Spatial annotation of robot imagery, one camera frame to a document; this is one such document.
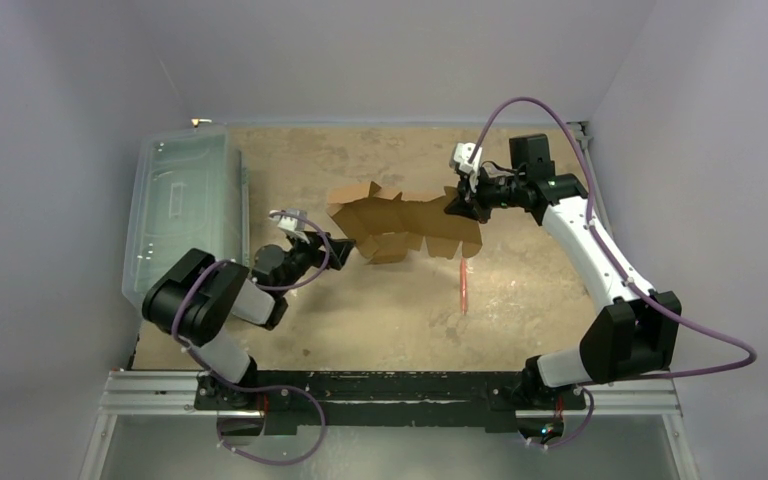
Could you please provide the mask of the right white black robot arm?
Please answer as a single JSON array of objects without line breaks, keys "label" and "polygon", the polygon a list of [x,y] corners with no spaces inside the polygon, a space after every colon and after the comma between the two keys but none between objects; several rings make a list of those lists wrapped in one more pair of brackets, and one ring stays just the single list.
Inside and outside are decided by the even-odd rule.
[{"label": "right white black robot arm", "polygon": [[627,380],[669,367],[676,343],[681,303],[657,291],[634,270],[588,212],[588,192],[573,174],[559,174],[544,134],[513,137],[511,165],[481,159],[474,143],[459,143],[449,161],[459,181],[445,207],[480,223],[495,209],[521,208],[563,248],[582,279],[596,318],[578,345],[529,358],[516,385],[500,389],[512,405],[551,408],[565,391],[580,384]]}]

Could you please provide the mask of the brown cardboard box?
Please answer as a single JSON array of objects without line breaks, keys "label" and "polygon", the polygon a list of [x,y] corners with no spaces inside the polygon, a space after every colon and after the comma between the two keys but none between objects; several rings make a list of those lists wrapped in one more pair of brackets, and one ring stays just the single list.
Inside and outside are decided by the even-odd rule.
[{"label": "brown cardboard box", "polygon": [[456,199],[451,186],[410,192],[370,181],[331,190],[326,211],[370,264],[398,263],[421,249],[432,258],[471,258],[483,246],[480,224],[444,212]]}]

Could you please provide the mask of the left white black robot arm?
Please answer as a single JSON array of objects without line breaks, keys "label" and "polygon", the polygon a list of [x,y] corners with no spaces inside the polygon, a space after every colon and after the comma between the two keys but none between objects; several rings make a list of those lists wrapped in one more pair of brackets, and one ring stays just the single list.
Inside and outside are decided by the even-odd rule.
[{"label": "left white black robot arm", "polygon": [[195,356],[205,370],[222,378],[219,395],[232,408],[244,409],[257,399],[256,361],[230,336],[230,317],[272,330],[288,308],[286,294],[315,268],[339,271],[356,242],[304,232],[289,236],[289,247],[268,244],[258,249],[254,264],[192,248],[145,294],[144,320]]}]

